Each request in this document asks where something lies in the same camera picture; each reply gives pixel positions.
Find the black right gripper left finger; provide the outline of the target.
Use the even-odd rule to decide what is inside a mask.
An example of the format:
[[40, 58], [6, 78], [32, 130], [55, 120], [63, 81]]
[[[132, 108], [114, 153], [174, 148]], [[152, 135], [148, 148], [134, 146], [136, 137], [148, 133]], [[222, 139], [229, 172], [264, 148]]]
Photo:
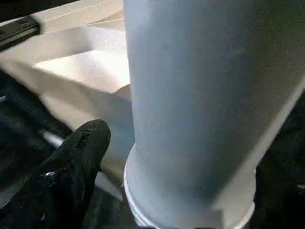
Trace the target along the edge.
[[71, 133], [0, 210], [2, 229], [78, 229], [111, 131], [101, 119]]

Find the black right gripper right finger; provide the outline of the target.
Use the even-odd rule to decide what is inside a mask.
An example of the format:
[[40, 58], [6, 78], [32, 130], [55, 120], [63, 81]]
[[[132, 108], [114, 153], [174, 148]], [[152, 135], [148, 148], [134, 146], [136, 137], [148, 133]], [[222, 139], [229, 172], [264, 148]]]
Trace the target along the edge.
[[254, 229], [305, 227], [305, 132], [280, 134], [256, 172]]

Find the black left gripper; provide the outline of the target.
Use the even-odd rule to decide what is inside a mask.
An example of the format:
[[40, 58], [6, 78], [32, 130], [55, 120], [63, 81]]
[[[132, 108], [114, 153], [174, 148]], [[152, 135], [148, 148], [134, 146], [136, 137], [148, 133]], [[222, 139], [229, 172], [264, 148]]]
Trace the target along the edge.
[[0, 50], [4, 51], [40, 34], [40, 23], [26, 16], [0, 27]]

